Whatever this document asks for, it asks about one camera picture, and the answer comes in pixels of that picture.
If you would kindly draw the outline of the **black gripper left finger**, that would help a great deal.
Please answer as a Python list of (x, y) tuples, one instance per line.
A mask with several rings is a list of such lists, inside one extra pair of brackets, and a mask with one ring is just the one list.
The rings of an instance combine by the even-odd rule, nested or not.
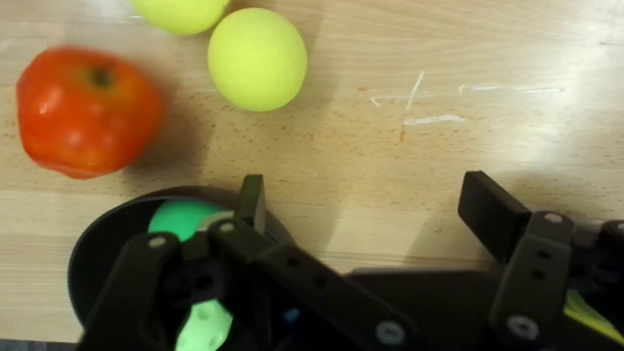
[(266, 194), (264, 177), (260, 173), (250, 173), (244, 177), (234, 206), (234, 218), (252, 226), (260, 233), (266, 232)]

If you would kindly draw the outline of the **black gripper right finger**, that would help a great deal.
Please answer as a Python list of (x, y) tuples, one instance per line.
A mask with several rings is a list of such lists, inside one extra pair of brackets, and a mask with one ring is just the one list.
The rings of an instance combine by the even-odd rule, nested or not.
[(554, 210), (531, 210), (486, 171), (467, 171), (459, 216), (500, 263), (572, 259), (574, 222)]

